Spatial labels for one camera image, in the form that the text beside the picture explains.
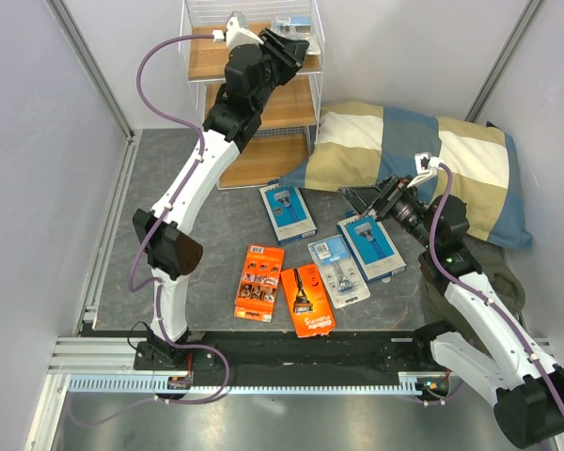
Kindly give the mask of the clear blister razor pack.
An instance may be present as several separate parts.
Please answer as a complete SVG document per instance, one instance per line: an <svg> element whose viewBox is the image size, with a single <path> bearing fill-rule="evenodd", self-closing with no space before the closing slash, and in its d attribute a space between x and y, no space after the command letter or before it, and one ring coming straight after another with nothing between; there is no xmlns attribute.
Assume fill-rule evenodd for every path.
<svg viewBox="0 0 564 451"><path fill-rule="evenodd" d="M309 16L292 15L277 16L271 21L271 29L278 35L287 39L302 39L309 43L308 55L320 55L321 46L319 44L316 29Z"/></svg>
<svg viewBox="0 0 564 451"><path fill-rule="evenodd" d="M370 297L368 286L340 235L311 242L307 249L335 309Z"/></svg>

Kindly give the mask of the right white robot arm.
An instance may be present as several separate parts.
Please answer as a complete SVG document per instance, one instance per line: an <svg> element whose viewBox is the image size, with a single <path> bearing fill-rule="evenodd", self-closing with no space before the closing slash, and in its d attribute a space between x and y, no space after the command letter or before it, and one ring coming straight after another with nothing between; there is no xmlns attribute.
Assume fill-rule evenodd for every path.
<svg viewBox="0 0 564 451"><path fill-rule="evenodd" d="M412 181L397 176L338 193L360 216L393 219L424 246L418 260L425 279L484 347L478 350L454 328L437 324L430 337L413 344L414 363L455 372L486 400L504 435L520 449L564 433L564 367L510 313L466 247L465 203L443 193L426 206Z"/></svg>

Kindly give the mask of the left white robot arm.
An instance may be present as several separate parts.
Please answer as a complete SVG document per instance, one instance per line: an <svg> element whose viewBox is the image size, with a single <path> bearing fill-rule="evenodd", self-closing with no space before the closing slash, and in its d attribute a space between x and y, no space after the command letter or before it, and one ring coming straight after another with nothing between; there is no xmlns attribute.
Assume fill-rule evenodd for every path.
<svg viewBox="0 0 564 451"><path fill-rule="evenodd" d="M133 226L137 251L151 270L154 313L150 328L161 339L155 359L167 369L180 368L187 347L186 296L191 273L203 248L190 233L216 181L239 157L261 126L261 115L274 90L286 85L303 67L309 44L265 28L255 34L215 30L208 34L229 49L225 81L203 124L196 128L191 156L165 194L149 209L137 210Z"/></svg>

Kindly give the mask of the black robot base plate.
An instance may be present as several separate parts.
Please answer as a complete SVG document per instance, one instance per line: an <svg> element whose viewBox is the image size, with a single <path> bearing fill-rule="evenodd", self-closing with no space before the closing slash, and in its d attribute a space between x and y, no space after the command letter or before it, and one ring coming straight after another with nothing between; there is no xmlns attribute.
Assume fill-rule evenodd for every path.
<svg viewBox="0 0 564 451"><path fill-rule="evenodd" d="M444 375L431 357L435 332L445 324L415 331L333 331L329 335L298 338L294 333L201 332L186 334L182 347L169 347L151 335L138 343L136 370L189 370L212 385L227 383L324 384L391 383L400 373Z"/></svg>

